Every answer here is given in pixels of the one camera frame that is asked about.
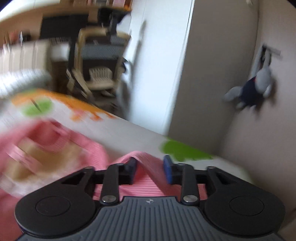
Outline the grey textured pillow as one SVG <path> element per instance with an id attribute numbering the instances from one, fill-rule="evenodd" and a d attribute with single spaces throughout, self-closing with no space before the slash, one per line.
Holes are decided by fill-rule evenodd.
<path id="1" fill-rule="evenodd" d="M 25 69 L 1 74 L 1 99 L 34 88 L 50 88 L 52 77 L 46 70 Z"/>

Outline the black monitor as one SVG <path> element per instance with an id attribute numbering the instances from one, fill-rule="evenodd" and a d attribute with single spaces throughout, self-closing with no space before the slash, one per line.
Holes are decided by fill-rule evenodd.
<path id="1" fill-rule="evenodd" d="M 87 23 L 86 14 L 43 17 L 39 39 L 77 38 Z"/>

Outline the grey plush toy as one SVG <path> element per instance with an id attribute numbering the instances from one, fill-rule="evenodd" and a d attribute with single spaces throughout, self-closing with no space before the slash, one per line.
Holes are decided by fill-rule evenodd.
<path id="1" fill-rule="evenodd" d="M 258 106 L 268 98 L 274 85 L 270 68 L 273 55 L 280 57 L 281 52 L 266 44 L 259 47 L 251 68 L 250 79 L 244 85 L 228 90 L 223 100 L 225 102 L 238 100 L 236 108 L 244 109 Z"/>

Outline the cartoon print bed quilt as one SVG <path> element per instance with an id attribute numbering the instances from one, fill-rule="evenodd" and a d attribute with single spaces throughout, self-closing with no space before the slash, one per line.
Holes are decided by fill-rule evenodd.
<path id="1" fill-rule="evenodd" d="M 34 89 L 1 103 L 1 132 L 40 118 L 56 120 L 102 144 L 111 161 L 132 151 L 142 151 L 158 158 L 170 155 L 175 163 L 190 164 L 199 170 L 214 166 L 245 181 L 252 181 L 250 175 L 238 165 L 137 126 L 68 95 Z"/>

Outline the beige padded headboard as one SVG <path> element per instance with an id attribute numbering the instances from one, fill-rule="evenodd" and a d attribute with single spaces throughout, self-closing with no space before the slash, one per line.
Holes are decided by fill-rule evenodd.
<path id="1" fill-rule="evenodd" d="M 1 74 L 26 69 L 51 69 L 48 40 L 25 42 L 1 50 Z"/>

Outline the beige mesh office chair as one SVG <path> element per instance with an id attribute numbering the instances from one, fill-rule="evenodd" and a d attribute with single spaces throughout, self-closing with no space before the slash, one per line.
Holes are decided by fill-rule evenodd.
<path id="1" fill-rule="evenodd" d="M 79 31 L 71 46 L 67 68 L 67 89 L 88 101 L 94 94 L 115 97 L 121 75 L 125 72 L 124 53 L 131 36 L 107 28 L 89 27 Z"/>

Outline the white desk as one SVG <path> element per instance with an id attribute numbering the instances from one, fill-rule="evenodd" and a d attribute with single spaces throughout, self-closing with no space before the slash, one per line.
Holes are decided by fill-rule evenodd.
<path id="1" fill-rule="evenodd" d="M 68 62 L 70 53 L 69 43 L 52 45 L 49 50 L 49 56 L 53 62 Z"/>

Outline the pink ribbed knit cardigan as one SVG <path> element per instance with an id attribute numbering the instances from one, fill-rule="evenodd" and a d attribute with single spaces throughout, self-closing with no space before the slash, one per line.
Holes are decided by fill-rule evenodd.
<path id="1" fill-rule="evenodd" d="M 123 185 L 121 196 L 180 196 L 170 185 L 160 159 L 134 151 L 117 159 L 138 162 L 133 185 Z M 1 135 L 1 240 L 15 240 L 21 230 L 14 210 L 21 197 L 86 166 L 105 170 L 111 165 L 103 146 L 54 120 L 39 120 Z"/>

